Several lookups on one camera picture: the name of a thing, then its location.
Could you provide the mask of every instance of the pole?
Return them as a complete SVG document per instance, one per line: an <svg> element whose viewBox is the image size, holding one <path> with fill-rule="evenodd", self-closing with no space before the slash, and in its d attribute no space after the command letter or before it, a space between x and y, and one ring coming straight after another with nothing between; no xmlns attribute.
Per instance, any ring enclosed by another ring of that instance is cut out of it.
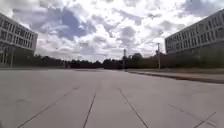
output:
<svg viewBox="0 0 224 128"><path fill-rule="evenodd" d="M124 49L124 56L123 56L123 70L125 70L125 58L126 58L126 49Z"/></svg>
<svg viewBox="0 0 224 128"><path fill-rule="evenodd" d="M157 46L158 46L158 51L157 51L157 54L158 54L158 65L159 65L159 69L161 68L161 62L160 62L160 43L157 43Z"/></svg>

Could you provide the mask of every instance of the cloud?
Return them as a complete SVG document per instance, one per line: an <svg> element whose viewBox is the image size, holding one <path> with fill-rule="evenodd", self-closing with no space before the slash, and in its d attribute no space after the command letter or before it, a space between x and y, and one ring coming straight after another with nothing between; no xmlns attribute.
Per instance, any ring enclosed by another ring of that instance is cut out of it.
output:
<svg viewBox="0 0 224 128"><path fill-rule="evenodd" d="M103 60L164 50L164 38L224 6L223 0L0 0L0 12L39 34L37 54Z"/></svg>
<svg viewBox="0 0 224 128"><path fill-rule="evenodd" d="M223 5L223 0L187 0L183 4L183 8L184 13L204 17L223 8Z"/></svg>

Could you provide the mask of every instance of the distant building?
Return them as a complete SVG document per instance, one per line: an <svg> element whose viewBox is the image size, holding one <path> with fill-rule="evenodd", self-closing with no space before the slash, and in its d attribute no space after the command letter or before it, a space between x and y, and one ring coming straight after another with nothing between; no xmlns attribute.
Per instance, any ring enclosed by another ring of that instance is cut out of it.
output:
<svg viewBox="0 0 224 128"><path fill-rule="evenodd" d="M0 63L10 64L10 58L16 58L17 54L33 55L37 37L36 33L0 13Z"/></svg>
<svg viewBox="0 0 224 128"><path fill-rule="evenodd" d="M165 47L167 54L194 51L201 47L224 47L224 10L167 37Z"/></svg>

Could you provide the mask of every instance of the lamp post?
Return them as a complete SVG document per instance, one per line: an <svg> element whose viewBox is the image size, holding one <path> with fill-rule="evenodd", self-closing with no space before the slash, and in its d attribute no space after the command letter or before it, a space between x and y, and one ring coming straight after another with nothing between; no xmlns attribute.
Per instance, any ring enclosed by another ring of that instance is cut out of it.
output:
<svg viewBox="0 0 224 128"><path fill-rule="evenodd" d="M161 62L160 62L160 43L157 43L158 50L157 50L157 56L158 56L158 65L159 69L161 68Z"/></svg>

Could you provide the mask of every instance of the pavement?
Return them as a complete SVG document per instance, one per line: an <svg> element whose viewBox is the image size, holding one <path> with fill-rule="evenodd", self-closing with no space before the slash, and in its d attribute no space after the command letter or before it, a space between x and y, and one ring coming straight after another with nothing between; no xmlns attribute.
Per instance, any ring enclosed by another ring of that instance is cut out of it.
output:
<svg viewBox="0 0 224 128"><path fill-rule="evenodd" d="M148 72L148 71L136 71L136 70L128 72L140 75L174 78L179 80L191 80L191 81L224 84L224 74L172 73L172 72L168 73L168 72Z"/></svg>
<svg viewBox="0 0 224 128"><path fill-rule="evenodd" d="M223 84L121 71L1 70L0 124L3 128L223 128L223 92Z"/></svg>

